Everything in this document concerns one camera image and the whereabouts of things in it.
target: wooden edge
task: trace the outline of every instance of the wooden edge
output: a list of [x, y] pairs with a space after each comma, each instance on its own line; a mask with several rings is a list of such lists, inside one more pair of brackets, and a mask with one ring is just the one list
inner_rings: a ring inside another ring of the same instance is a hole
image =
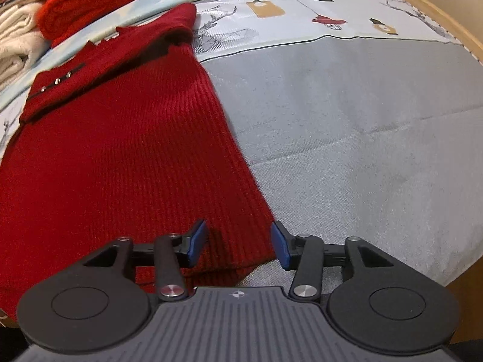
[[458, 23], [450, 15], [439, 9], [428, 0], [405, 0], [421, 12], [428, 15], [431, 19], [449, 31], [456, 37], [476, 58], [483, 62], [483, 43], [470, 33], [463, 25]]

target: red sweater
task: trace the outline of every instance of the red sweater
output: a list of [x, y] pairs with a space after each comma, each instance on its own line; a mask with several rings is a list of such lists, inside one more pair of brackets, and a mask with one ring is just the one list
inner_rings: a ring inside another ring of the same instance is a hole
[[8, 314], [27, 288], [108, 241], [153, 241], [199, 218], [210, 236], [192, 284], [235, 285], [273, 258], [272, 215], [190, 46], [195, 16], [183, 4], [119, 28], [35, 79], [0, 167]]

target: wooden floor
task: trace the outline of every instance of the wooden floor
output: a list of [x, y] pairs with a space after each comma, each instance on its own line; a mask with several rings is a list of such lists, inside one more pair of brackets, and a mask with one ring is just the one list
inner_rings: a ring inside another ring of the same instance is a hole
[[483, 339], [483, 258], [452, 282], [448, 289], [461, 306], [461, 321], [453, 343]]

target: white folded clothing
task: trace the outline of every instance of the white folded clothing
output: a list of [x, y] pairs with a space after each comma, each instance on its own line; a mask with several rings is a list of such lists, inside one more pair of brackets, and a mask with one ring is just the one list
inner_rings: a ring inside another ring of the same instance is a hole
[[14, 5], [0, 15], [0, 42], [15, 38], [35, 28], [35, 14], [41, 3], [31, 3], [19, 7]]
[[29, 69], [49, 48], [38, 29], [0, 41], [0, 90]]

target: silver screw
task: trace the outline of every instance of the silver screw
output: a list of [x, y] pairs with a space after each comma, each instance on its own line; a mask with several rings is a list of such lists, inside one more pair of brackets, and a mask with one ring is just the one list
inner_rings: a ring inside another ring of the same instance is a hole
[[303, 298], [313, 297], [315, 294], [317, 294], [317, 289], [310, 284], [302, 284], [294, 288], [294, 294]]
[[177, 284], [168, 284], [167, 286], [161, 287], [159, 291], [165, 297], [179, 297], [184, 293], [183, 287], [178, 286]]

